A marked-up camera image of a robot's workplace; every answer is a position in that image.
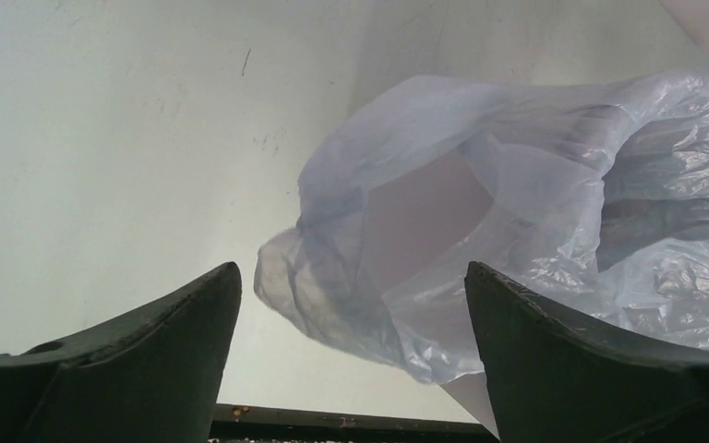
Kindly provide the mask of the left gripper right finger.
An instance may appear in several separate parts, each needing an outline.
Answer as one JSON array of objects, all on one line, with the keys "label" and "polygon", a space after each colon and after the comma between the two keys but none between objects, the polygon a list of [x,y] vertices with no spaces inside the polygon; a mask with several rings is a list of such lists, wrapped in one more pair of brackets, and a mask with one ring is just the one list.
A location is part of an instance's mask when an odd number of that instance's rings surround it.
[{"label": "left gripper right finger", "polygon": [[709,351],[643,336],[473,262],[464,280],[503,442],[709,442]]}]

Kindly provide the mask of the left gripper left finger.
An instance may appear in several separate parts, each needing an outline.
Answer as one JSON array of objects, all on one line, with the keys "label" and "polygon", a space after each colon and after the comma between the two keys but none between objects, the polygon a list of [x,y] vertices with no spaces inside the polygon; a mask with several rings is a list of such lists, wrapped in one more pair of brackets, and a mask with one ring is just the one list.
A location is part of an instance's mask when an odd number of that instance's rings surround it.
[{"label": "left gripper left finger", "polygon": [[204,442],[242,298],[225,263],[152,302],[0,354],[0,442]]}]

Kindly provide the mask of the light blue plastic trash bag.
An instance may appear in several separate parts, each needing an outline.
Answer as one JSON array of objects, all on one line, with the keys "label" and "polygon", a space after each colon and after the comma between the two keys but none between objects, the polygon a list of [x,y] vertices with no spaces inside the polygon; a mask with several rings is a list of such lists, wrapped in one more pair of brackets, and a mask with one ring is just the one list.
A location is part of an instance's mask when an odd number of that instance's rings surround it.
[{"label": "light blue plastic trash bag", "polygon": [[[411,270],[376,245],[378,190],[444,158],[491,199]],[[463,279],[481,262],[620,328],[709,351],[709,73],[532,86],[419,76],[330,133],[256,296],[308,338],[426,384],[480,374]]]}]

